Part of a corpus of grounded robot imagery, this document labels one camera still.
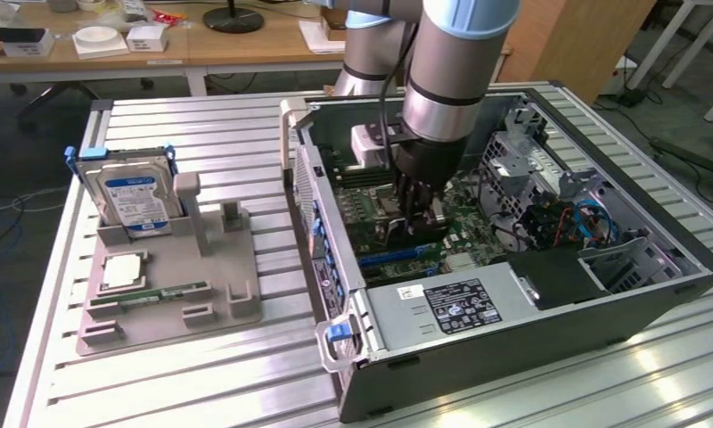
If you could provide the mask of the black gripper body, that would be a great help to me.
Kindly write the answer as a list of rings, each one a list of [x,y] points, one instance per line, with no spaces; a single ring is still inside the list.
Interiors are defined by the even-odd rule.
[[[414,139],[399,143],[395,153],[398,187],[408,189],[411,185],[422,185],[443,190],[458,172],[466,149],[466,138],[452,142]]]

